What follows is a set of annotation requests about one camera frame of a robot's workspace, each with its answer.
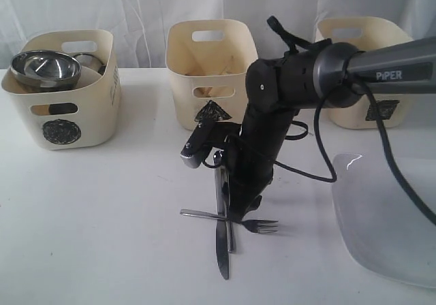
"white backdrop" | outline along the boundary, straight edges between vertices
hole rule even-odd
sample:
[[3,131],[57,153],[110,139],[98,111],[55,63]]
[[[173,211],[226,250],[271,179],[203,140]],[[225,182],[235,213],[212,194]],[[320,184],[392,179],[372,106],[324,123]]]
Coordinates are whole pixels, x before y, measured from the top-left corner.
[[36,35],[96,28],[114,34],[120,67],[163,67],[168,29],[212,18],[247,23],[260,56],[278,57],[285,46],[266,25],[271,14],[306,39],[317,21],[346,15],[389,19],[413,38],[436,35],[434,0],[0,0],[0,68]]

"white plastic basket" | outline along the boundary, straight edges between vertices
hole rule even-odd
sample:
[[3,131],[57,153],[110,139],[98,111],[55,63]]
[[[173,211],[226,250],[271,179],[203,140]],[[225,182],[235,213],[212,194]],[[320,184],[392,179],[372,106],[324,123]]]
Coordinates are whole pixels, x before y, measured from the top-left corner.
[[[104,30],[47,33],[33,38],[22,51],[43,49],[67,53],[63,50],[64,43],[83,41],[92,41],[97,46],[94,51],[81,51],[95,55],[106,64],[102,76],[83,67],[74,90],[51,93],[26,92],[10,69],[1,82],[27,130],[42,148],[58,150],[93,146],[105,142],[115,131],[121,89],[111,33]],[[44,110],[51,104],[62,103],[76,105],[77,111],[50,115]]]
[[[220,31],[223,37],[196,41],[197,31]],[[208,102],[232,117],[230,121],[241,123],[248,101],[245,75],[257,58],[253,38],[242,22],[199,20],[171,27],[166,65],[179,123],[194,129],[198,112]]]
[[[333,42],[348,42],[360,50],[369,51],[395,44],[410,42],[400,27],[389,20],[376,17],[327,18],[317,25],[316,40],[331,38]],[[375,99],[389,114],[384,120],[386,127],[399,125],[408,113],[413,97],[410,95],[375,95]],[[349,108],[328,109],[328,116],[337,125],[350,129],[376,128],[370,115],[366,96]]]

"clear plastic tray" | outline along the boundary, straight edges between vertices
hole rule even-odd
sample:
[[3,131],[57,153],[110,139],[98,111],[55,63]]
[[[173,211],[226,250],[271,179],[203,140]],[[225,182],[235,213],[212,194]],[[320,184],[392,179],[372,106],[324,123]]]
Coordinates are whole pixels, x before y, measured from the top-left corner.
[[[436,211],[436,160],[397,159]],[[436,288],[436,226],[400,188],[384,157],[340,154],[333,202],[345,245],[363,267],[411,285]]]

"robotic arm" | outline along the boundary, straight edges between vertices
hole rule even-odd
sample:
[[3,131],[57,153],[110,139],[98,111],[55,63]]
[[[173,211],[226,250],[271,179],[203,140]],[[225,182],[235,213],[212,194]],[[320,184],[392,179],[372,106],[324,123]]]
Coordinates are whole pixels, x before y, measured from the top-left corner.
[[436,37],[362,52],[330,39],[311,44],[285,31],[273,16],[268,24],[290,50],[248,68],[243,123],[202,121],[181,153],[188,166],[198,167],[212,147],[223,149],[229,215],[236,219],[260,205],[260,193],[273,179],[273,160],[300,109],[321,101],[329,108],[352,106],[365,94],[352,78],[364,81],[372,93],[436,93]]

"metal bowl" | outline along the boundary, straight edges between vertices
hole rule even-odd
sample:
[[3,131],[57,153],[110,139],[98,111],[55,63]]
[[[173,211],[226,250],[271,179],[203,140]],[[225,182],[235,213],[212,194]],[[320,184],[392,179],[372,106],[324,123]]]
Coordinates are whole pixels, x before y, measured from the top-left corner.
[[80,78],[80,63],[68,54],[34,50],[17,54],[11,72],[31,92],[68,91]]

